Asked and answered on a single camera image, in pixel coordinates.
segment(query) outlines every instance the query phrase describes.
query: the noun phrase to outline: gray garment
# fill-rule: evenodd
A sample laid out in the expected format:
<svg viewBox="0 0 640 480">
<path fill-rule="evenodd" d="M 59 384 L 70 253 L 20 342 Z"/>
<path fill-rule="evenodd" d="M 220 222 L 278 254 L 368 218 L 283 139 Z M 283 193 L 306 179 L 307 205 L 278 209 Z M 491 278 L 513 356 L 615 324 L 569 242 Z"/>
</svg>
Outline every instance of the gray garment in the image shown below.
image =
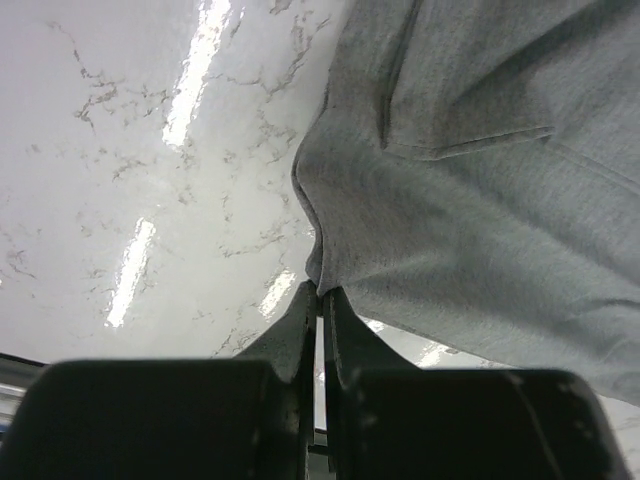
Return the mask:
<svg viewBox="0 0 640 480">
<path fill-rule="evenodd" d="M 293 183 L 320 294 L 640 405 L 637 1 L 356 1 Z"/>
</svg>

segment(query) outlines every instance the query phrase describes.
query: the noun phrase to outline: folded cloth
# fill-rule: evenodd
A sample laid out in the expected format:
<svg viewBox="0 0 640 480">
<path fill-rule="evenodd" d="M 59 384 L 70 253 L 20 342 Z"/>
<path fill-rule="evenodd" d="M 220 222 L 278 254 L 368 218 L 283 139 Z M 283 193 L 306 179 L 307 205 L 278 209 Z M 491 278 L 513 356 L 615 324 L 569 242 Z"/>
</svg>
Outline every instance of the folded cloth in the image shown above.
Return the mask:
<svg viewBox="0 0 640 480">
<path fill-rule="evenodd" d="M 640 4 L 356 0 L 293 168 L 319 294 L 640 405 Z"/>
</svg>

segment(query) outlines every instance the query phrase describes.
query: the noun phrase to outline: gray shirt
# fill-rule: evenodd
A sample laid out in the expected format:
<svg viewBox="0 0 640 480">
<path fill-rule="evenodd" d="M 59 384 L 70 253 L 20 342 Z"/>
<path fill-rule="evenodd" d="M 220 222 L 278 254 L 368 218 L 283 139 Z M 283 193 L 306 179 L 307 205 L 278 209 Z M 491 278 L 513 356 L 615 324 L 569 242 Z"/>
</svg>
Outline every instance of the gray shirt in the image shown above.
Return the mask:
<svg viewBox="0 0 640 480">
<path fill-rule="evenodd" d="M 293 182 L 320 294 L 640 405 L 638 1 L 356 1 Z"/>
</svg>

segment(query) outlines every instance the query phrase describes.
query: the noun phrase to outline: marble surface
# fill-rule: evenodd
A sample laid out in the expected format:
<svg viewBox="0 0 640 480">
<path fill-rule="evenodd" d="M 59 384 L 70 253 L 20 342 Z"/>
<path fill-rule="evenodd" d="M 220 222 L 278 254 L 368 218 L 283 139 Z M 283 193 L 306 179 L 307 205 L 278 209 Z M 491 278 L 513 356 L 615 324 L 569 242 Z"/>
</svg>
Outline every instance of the marble surface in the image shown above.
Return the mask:
<svg viewBox="0 0 640 480">
<path fill-rule="evenodd" d="M 346 2 L 0 0 L 0 352 L 232 355 L 278 318 Z M 422 366 L 490 366 L 372 322 Z M 639 410 L 605 403 L 638 472 Z"/>
</svg>

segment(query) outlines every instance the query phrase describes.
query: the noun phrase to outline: gray cloth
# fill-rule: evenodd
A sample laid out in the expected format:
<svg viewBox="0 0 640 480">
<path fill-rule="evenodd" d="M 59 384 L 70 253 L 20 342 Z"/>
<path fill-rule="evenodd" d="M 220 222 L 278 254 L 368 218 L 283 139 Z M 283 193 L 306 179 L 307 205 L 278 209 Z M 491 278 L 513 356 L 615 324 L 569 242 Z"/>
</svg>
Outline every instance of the gray cloth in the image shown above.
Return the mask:
<svg viewBox="0 0 640 480">
<path fill-rule="evenodd" d="M 640 6 L 358 0 L 293 183 L 308 273 L 640 405 Z"/>
</svg>

